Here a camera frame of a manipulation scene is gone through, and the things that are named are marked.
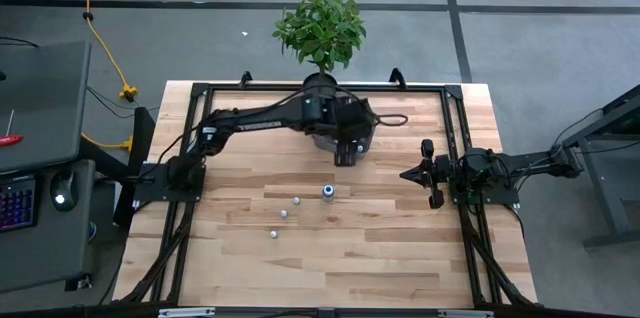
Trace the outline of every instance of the potted plant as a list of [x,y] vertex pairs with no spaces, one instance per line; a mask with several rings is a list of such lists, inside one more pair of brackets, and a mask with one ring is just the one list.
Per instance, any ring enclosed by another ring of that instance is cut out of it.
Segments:
[[298,62],[308,58],[324,76],[337,62],[346,69],[353,47],[360,50],[367,31],[359,14],[353,0],[303,0],[295,13],[282,11],[272,35],[282,41],[283,54],[285,48],[293,49]]

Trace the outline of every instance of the concrete floor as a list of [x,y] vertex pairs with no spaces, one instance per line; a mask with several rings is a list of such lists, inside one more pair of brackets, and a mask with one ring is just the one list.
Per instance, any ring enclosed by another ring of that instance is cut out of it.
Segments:
[[[189,0],[295,2],[298,0]],[[356,0],[359,3],[443,4],[447,0]],[[458,0],[468,5],[638,6],[640,0]],[[301,79],[312,71],[279,52],[271,37],[278,11],[94,9],[94,25],[108,42],[139,102],[159,105],[169,79]],[[90,85],[114,97],[119,79],[82,21],[83,9],[1,7],[0,35],[41,45],[94,42]],[[342,80],[383,81],[393,67],[408,80],[460,82],[446,12],[362,13],[368,32],[362,52]],[[587,112],[640,82],[638,15],[462,14],[474,82],[488,83],[504,151],[547,149],[555,136]],[[16,47],[0,47],[0,54]],[[84,131],[120,142],[133,122],[120,120],[88,98]],[[586,252],[582,241],[606,226],[586,175],[576,180],[533,177],[522,190],[521,214],[539,301],[555,308],[639,315],[640,243]],[[105,259],[115,267],[117,254]],[[51,286],[0,295],[2,310],[92,304],[95,293],[66,294]],[[37,297],[37,304],[27,299]]]

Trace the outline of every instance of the wooden tabletop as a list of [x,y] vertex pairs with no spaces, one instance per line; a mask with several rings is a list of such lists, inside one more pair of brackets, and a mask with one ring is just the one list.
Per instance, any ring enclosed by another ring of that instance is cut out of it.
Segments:
[[[192,83],[167,82],[150,161],[182,133]],[[466,84],[463,92],[474,146],[500,151],[487,85]],[[216,92],[214,107],[266,106],[285,94]],[[438,95],[358,95],[368,97],[376,113],[403,113],[409,123],[378,126],[371,151],[355,167],[335,167],[332,153],[288,129],[236,134],[207,160],[181,305],[472,307],[457,209],[448,196],[442,208],[429,209],[429,191],[398,177],[420,162],[422,139],[434,141],[436,154],[447,153]],[[177,153],[176,148],[166,157]],[[321,199],[325,184],[335,186],[331,204]],[[281,210],[288,211],[287,219]],[[157,257],[166,211],[167,204],[157,202],[134,217],[115,299],[129,293]],[[487,218],[496,259],[535,300],[517,220],[501,206],[488,206]],[[272,230],[279,232],[277,239],[269,236]],[[486,271],[479,266],[488,297]]]

